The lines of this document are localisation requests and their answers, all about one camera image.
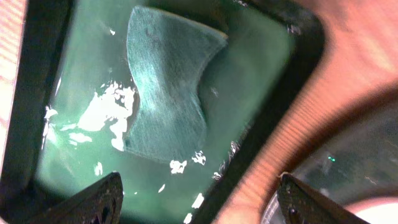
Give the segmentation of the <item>pink white plate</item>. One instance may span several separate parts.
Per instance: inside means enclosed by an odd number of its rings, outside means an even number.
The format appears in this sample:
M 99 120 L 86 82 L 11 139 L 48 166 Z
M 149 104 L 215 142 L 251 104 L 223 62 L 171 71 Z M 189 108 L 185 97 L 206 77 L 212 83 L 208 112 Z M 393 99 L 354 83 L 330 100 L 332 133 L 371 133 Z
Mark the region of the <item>pink white plate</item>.
M 345 207 L 349 212 L 372 224 L 397 224 L 397 197 L 361 200 Z

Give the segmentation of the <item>green scouring sponge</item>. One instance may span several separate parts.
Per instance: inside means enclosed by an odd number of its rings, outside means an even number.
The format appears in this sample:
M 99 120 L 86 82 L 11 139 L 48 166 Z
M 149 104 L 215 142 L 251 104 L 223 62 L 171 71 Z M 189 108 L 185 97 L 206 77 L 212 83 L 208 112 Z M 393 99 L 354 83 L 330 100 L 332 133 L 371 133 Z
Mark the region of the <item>green scouring sponge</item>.
M 220 30 L 171 12 L 132 9 L 126 48 L 139 108 L 125 140 L 127 152 L 169 162 L 201 151 L 207 125 L 198 84 L 227 39 Z

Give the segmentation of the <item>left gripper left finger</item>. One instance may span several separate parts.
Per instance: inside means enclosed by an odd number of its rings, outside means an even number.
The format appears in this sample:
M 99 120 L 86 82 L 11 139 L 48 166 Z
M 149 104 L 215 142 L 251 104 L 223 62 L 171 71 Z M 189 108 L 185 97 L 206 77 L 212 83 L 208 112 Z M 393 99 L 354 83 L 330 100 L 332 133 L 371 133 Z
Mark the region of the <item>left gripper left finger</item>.
M 62 203 L 27 221 L 30 224 L 118 224 L 123 204 L 123 183 L 112 172 Z

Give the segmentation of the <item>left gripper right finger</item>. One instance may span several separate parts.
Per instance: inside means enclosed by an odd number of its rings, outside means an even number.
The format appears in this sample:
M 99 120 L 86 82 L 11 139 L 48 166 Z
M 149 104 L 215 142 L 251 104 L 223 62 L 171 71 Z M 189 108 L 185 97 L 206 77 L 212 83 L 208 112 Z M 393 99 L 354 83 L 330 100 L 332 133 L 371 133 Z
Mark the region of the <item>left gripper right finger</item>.
M 368 224 L 288 172 L 280 175 L 277 201 L 286 223 Z

